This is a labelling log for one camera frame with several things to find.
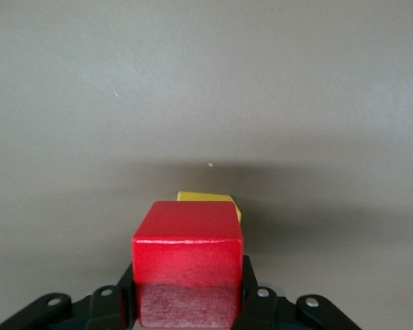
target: red block front face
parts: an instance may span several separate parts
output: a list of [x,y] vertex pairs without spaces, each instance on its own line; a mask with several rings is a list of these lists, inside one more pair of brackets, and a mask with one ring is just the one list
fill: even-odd
[[143,327],[231,327],[240,311],[243,255],[233,203],[158,201],[131,250]]

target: red block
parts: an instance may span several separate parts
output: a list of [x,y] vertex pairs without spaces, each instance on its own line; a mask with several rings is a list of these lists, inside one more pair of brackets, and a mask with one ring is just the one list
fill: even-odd
[[243,255],[232,202],[157,201],[131,250],[143,327],[231,327],[240,311]]

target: gray surface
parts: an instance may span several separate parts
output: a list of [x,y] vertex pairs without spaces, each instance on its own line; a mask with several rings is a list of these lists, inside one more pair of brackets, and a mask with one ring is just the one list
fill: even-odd
[[291,300],[413,329],[413,1],[0,1],[0,321],[115,282],[179,189]]

